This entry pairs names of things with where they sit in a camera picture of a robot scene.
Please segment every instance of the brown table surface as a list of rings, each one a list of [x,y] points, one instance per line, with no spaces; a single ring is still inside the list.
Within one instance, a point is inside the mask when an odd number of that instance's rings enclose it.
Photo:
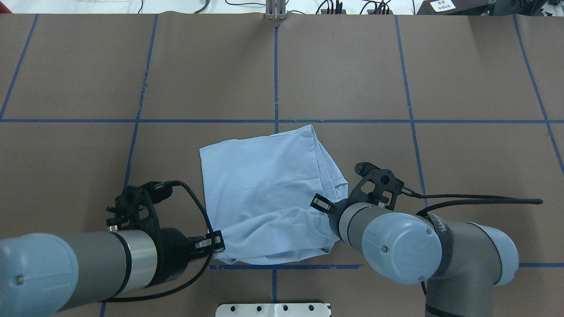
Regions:
[[[128,183],[180,179],[203,198],[199,148],[313,124],[351,188],[354,164],[370,161],[420,192],[544,199],[437,213],[515,241],[521,268],[496,288],[496,316],[562,316],[564,42],[540,35],[563,38],[564,19],[263,17],[0,15],[0,237],[103,231]],[[400,197],[396,210],[423,206]],[[165,227],[204,233],[181,193],[157,211]],[[421,316],[425,299],[337,243],[283,266],[214,262],[180,293],[102,314],[214,316],[221,303],[273,301]],[[100,314],[93,303],[56,316]]]

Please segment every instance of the wire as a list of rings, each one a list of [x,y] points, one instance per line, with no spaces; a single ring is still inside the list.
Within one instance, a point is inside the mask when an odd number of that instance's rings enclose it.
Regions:
[[[248,6],[248,5],[257,5],[257,6],[266,6],[266,4],[264,3],[259,3],[259,2],[245,2],[245,3],[231,3],[227,0],[224,0],[226,4],[230,5],[230,6]]]
[[[440,195],[422,195],[420,193],[416,193],[413,190],[410,190],[409,188],[402,188],[402,193],[409,196],[409,197],[414,197],[414,198],[419,198],[419,199],[432,199],[432,198],[474,198],[474,199],[515,199],[515,198],[511,198],[511,197],[505,197],[505,196],[492,196],[492,195],[467,195],[467,194],[459,194],[459,193],[443,193]]]
[[[195,14],[201,13],[202,11],[206,10],[209,5],[210,5],[210,0],[206,0],[206,3],[204,3],[204,6],[201,7],[199,10],[194,11],[194,13]]]
[[[374,12],[372,12],[371,14],[381,14],[381,12],[383,12],[382,14],[388,14],[390,11],[390,7],[387,5],[391,0],[388,0],[388,2],[384,2],[384,1],[366,1],[366,3],[364,4],[364,6],[362,7],[362,9],[360,9],[360,13],[359,15],[362,14],[362,12],[364,12],[364,8],[366,8],[367,5],[369,5],[370,3],[374,3]]]
[[[457,206],[457,205],[487,205],[487,204],[532,204],[540,205],[543,203],[542,199],[517,199],[517,198],[498,198],[498,199],[463,199],[463,200],[451,200],[441,202],[439,204],[431,205],[427,208],[419,210],[415,215],[426,217],[427,213],[431,210]]]
[[[366,6],[369,5],[370,3],[374,3],[374,11],[376,11],[376,6],[377,6],[376,1],[366,1],[364,6],[362,7],[362,9],[360,9],[359,15],[362,14],[362,12],[364,11],[364,8],[366,8]]]
[[[152,295],[146,295],[146,296],[136,296],[136,297],[115,297],[115,298],[109,298],[109,299],[105,300],[105,302],[126,303],[126,302],[148,301],[148,300],[155,300],[157,298],[161,298],[161,297],[165,297],[165,296],[174,294],[174,293],[176,293],[180,290],[183,290],[184,288],[189,287],[197,279],[199,279],[202,276],[202,274],[205,272],[205,270],[208,268],[210,262],[212,261],[212,256],[213,256],[214,251],[215,251],[215,237],[213,236],[214,231],[212,229],[212,224],[210,223],[210,219],[208,217],[208,212],[206,211],[205,207],[202,205],[202,203],[200,202],[200,200],[198,199],[196,194],[192,191],[192,189],[186,183],[181,182],[179,180],[173,180],[169,184],[170,184],[171,187],[181,186],[188,192],[190,197],[192,197],[192,200],[196,203],[196,206],[198,206],[200,213],[202,214],[202,216],[204,216],[204,221],[206,223],[206,227],[208,228],[209,233],[212,234],[210,251],[208,253],[208,257],[206,257],[206,261],[204,262],[204,265],[202,265],[202,268],[198,271],[198,273],[196,275],[194,275],[194,277],[191,278],[188,282],[186,282],[186,283],[184,283],[184,284],[182,284],[182,285],[180,285],[176,288],[167,290],[166,292],[152,294]]]
[[[333,0],[324,0],[318,7],[317,11],[315,11],[315,14],[319,13],[319,10],[321,10],[321,7],[323,6],[323,4],[325,4],[325,2],[327,3],[327,14],[329,14],[329,2],[333,3]]]
[[[421,288],[423,289],[423,295],[427,297],[427,286],[425,285],[425,281],[421,282]]]

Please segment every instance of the blue tape line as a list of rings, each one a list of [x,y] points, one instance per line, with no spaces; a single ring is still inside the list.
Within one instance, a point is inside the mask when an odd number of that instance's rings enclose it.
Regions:
[[[402,35],[399,29],[399,19],[397,15],[394,15],[395,18],[395,30],[396,34],[398,35],[398,46],[399,46],[399,57],[402,62],[402,72],[403,72],[403,83],[406,87],[406,98],[407,98],[407,107],[409,110],[409,120],[411,123],[411,134],[413,136],[413,145],[415,146],[415,158],[417,160],[417,170],[419,171],[419,183],[421,185],[421,191],[423,195],[426,194],[425,191],[425,180],[423,179],[423,168],[421,167],[421,156],[419,155],[419,143],[417,142],[417,133],[415,131],[415,120],[413,117],[413,108],[411,105],[411,95],[409,93],[409,85],[407,83],[407,71],[406,71],[406,61],[403,56],[403,46],[402,46]],[[425,207],[428,207],[429,204],[427,199],[425,199]]]
[[[278,280],[278,273],[275,268],[272,269],[272,302],[278,303],[278,286],[276,285]]]
[[[140,119],[142,123],[194,123],[194,124],[272,124],[274,120],[244,119]]]
[[[133,128],[133,137],[131,137],[131,147],[129,148],[129,157],[127,158],[127,168],[125,170],[124,189],[129,183],[129,174],[131,171],[131,159],[133,158],[133,149],[135,148],[135,141],[137,140],[137,131],[139,129],[139,121],[141,117],[141,110],[143,109],[143,100],[145,98],[145,88],[147,87],[147,77],[149,76],[149,66],[151,65],[151,55],[153,53],[153,44],[155,42],[155,32],[157,30],[158,14],[155,14],[153,22],[153,32],[151,34],[151,43],[149,44],[149,53],[147,54],[147,66],[145,68],[145,78],[143,79],[143,87],[141,88],[141,97],[139,98],[139,110],[135,118],[135,127]]]
[[[543,124],[544,120],[413,120],[417,124]]]
[[[408,124],[411,120],[313,120],[313,119],[303,119],[303,120],[278,120],[281,124]]]
[[[13,123],[128,123],[135,119],[1,119],[0,122]]]
[[[519,23],[517,23],[517,15],[515,14],[513,15],[513,23],[515,24],[515,31],[517,32],[517,39],[519,40],[521,53],[523,54],[523,59],[525,60],[525,66],[527,67],[529,77],[531,77],[532,87],[535,89],[536,99],[539,102],[540,110],[543,113],[544,122],[547,125],[548,134],[550,135],[550,141],[552,142],[552,147],[554,148],[556,159],[558,160],[558,164],[560,165],[560,172],[562,173],[562,175],[564,175],[564,164],[562,163],[562,157],[560,156],[560,151],[558,150],[558,146],[556,145],[556,141],[554,140],[552,128],[550,127],[550,123],[548,121],[547,112],[544,109],[543,100],[540,97],[539,88],[536,85],[535,76],[533,76],[531,66],[528,62],[527,53],[525,52],[525,47],[523,46],[523,39],[521,38],[521,31],[519,30]]]
[[[0,119],[5,123],[136,123],[136,119]],[[272,119],[139,119],[140,123],[272,124]],[[410,124],[411,120],[279,120],[281,124]],[[544,124],[544,120],[413,120],[416,124]],[[549,120],[564,124],[564,120]]]
[[[100,317],[104,317],[105,314],[105,302],[100,306]]]
[[[278,27],[274,28],[274,133],[278,133]]]
[[[519,267],[564,267],[564,263],[519,263]]]
[[[6,97],[4,98],[4,103],[2,104],[2,110],[0,110],[0,119],[4,116],[4,111],[6,111],[6,107],[8,106],[8,100],[10,99],[10,95],[12,94],[12,89],[14,88],[14,84],[16,83],[17,74],[20,72],[21,63],[24,61],[25,52],[28,50],[29,41],[32,39],[33,30],[35,30],[35,26],[37,25],[37,19],[39,19],[39,14],[36,14],[35,18],[33,19],[32,27],[29,30],[28,39],[25,40],[24,49],[21,51],[20,60],[17,61],[16,70],[14,71],[14,75],[12,76],[12,81],[10,82],[10,87],[8,87],[8,92],[6,93]]]
[[[358,270],[362,264],[210,265],[210,270]]]

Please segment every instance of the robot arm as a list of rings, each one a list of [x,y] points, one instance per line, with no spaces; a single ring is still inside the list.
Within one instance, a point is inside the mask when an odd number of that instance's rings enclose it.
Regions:
[[[153,205],[170,197],[173,186],[187,188],[201,207],[209,232],[205,237],[185,237],[174,228],[160,228]],[[143,209],[148,210],[145,218],[139,215]],[[108,301],[176,279],[189,262],[207,257],[201,274],[212,254],[224,249],[221,232],[212,230],[203,206],[182,182],[128,186],[108,211],[115,214],[107,220],[109,232],[61,237],[31,234],[0,240],[0,317],[50,316]]]
[[[469,201],[444,202],[417,215],[393,212],[400,194],[424,197],[403,187],[389,170],[365,162],[357,164],[355,171],[363,179],[348,199],[332,203],[316,195],[311,203],[327,213],[332,231],[361,252],[381,275],[407,285],[425,286],[426,281],[426,317],[492,316],[494,286],[511,281],[518,267],[511,239],[494,228],[445,221],[427,212]],[[369,181],[374,190],[364,193],[361,187]],[[184,187],[200,208],[208,227],[205,237],[185,237],[176,229],[160,228],[153,205],[167,199],[174,186]],[[472,203],[542,203],[497,196],[480,198]],[[145,218],[139,215],[143,209],[148,210]],[[107,220],[109,232],[62,237],[31,234],[0,240],[0,317],[50,316],[95,301],[166,296],[192,284],[213,253],[224,249],[221,232],[213,231],[204,207],[179,181],[128,186],[108,211],[115,214]],[[200,272],[173,290],[114,298],[173,280],[189,262],[204,257]]]
[[[510,282],[519,264],[512,240],[476,223],[393,212],[397,196],[411,192],[403,182],[366,162],[355,171],[363,180],[348,199],[332,203],[316,195],[311,203],[328,214],[333,232],[379,274],[405,285],[427,281],[426,317],[492,316],[494,286]],[[367,181],[374,183],[368,194],[361,190]],[[542,203],[514,202],[523,201]]]

